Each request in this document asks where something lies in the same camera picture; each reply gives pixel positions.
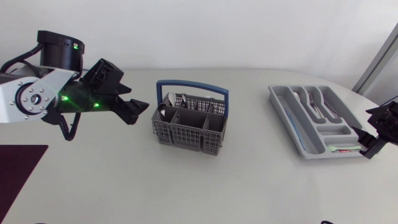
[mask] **purple mat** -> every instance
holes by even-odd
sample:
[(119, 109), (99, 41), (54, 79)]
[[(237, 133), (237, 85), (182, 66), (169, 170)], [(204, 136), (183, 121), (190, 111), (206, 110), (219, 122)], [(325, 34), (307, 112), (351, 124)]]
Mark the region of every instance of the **purple mat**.
[(48, 147), (0, 145), (0, 223)]

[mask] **dish rack cutlery basket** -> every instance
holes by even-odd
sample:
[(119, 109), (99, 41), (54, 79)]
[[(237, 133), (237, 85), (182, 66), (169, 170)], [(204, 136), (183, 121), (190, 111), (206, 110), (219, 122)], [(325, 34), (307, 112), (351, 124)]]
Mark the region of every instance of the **dish rack cutlery basket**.
[[(188, 86), (224, 95), (224, 100), (175, 94), (171, 105), (168, 94), (162, 97), (162, 86)], [(154, 134), (159, 143), (217, 155), (224, 139), (228, 119), (229, 91), (217, 86), (185, 80), (159, 80), (156, 83), (157, 104), (166, 104), (164, 114), (155, 110), (152, 116)]]

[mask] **cutlery tray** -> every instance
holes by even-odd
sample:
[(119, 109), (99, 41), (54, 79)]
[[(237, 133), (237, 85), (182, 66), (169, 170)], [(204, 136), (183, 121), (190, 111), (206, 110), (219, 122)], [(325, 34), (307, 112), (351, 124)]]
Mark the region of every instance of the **cutlery tray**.
[[(202, 88), (223, 94), (224, 100), (176, 93), (175, 105), (171, 106), (168, 95), (162, 98), (164, 85)], [(158, 105), (167, 105), (164, 118), (158, 110), (152, 116), (152, 127), (159, 143), (218, 155), (228, 119), (228, 90), (184, 80), (159, 80), (156, 89)]]
[[(344, 150), (363, 149), (351, 128), (363, 126), (330, 87), (270, 85), (269, 91), (271, 103), (304, 159), (362, 156), (358, 149)], [(330, 146), (341, 150), (332, 152)]]

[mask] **blue handle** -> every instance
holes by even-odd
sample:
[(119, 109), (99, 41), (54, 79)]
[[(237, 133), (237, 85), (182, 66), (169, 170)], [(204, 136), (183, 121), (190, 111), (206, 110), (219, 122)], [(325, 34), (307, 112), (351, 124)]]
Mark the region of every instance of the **blue handle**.
[(215, 93), (219, 93), (224, 95), (224, 116), (227, 118), (228, 117), (228, 97), (229, 97), (229, 91), (218, 87), (218, 86), (213, 86), (209, 85), (206, 83), (200, 83), (200, 82), (192, 82), (192, 81), (185, 81), (185, 80), (159, 80), (156, 83), (156, 93), (157, 93), (157, 104), (162, 103), (162, 86), (164, 85), (175, 85), (175, 86), (188, 86), (188, 87), (194, 87), (194, 88), (201, 88), (204, 90), (208, 91), (213, 91)]

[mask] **white table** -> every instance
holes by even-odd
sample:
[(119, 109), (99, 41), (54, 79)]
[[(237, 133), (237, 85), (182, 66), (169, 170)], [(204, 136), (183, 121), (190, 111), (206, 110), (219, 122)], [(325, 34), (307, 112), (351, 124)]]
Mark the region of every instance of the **white table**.
[[(158, 143), (150, 119), (161, 79), (229, 90), (218, 156)], [(362, 96), (275, 70), (132, 70), (122, 83), (132, 88), (122, 98), (150, 103), (134, 126), (112, 112), (85, 113), (68, 142), (42, 121), (0, 125), (1, 144), (49, 145), (3, 223), (397, 223), (398, 147), (371, 160), (304, 160), (267, 87), (329, 85), (376, 134), (365, 110), (377, 105)]]

